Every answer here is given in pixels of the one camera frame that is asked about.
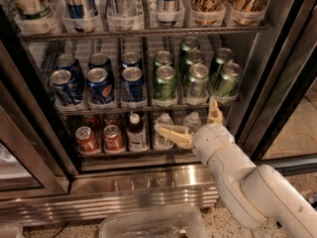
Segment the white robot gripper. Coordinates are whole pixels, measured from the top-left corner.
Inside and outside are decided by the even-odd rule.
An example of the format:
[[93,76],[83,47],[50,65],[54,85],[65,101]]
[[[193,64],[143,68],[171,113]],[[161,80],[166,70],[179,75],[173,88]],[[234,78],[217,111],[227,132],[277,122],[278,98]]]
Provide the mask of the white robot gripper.
[[209,98],[207,122],[213,124],[200,127],[194,136],[189,132],[188,127],[179,125],[157,123],[155,130],[182,149],[192,148],[193,154],[206,165],[216,153],[235,143],[234,137],[227,128],[220,125],[223,123],[223,114],[213,96]]

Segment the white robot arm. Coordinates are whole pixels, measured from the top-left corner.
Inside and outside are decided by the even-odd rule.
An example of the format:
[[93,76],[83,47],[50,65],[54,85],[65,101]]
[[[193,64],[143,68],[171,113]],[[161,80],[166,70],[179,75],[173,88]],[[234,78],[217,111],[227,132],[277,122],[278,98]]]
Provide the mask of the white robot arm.
[[220,198],[241,226],[255,229],[274,219],[290,238],[317,238],[317,211],[313,206],[273,167],[255,165],[222,120],[218,103],[211,98],[207,123],[196,132],[161,123],[155,130],[191,150],[209,168]]

